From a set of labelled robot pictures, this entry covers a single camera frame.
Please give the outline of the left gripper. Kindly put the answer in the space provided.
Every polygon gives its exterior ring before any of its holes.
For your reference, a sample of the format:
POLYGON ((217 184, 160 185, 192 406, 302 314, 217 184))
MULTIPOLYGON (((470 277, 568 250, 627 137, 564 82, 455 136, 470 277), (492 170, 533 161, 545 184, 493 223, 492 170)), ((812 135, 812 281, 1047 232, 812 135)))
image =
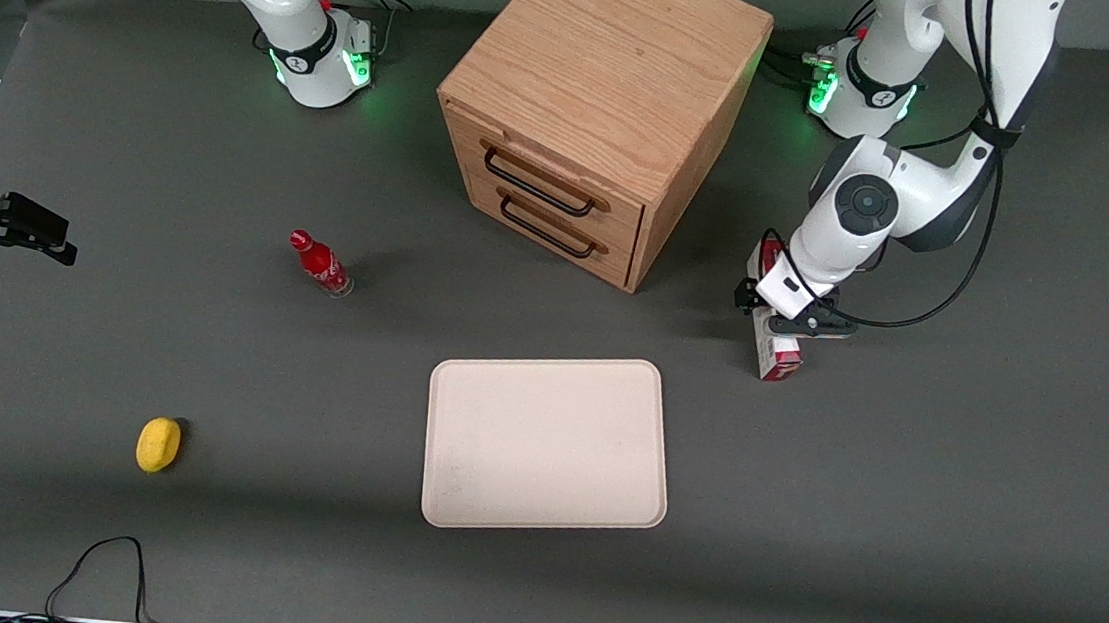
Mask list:
POLYGON ((840 244, 798 235, 781 241, 769 233, 757 252, 756 282, 737 283, 737 309, 753 312, 761 299, 773 308, 770 331, 776 336, 846 340, 857 331, 856 323, 827 309, 806 310, 837 289, 840 244))

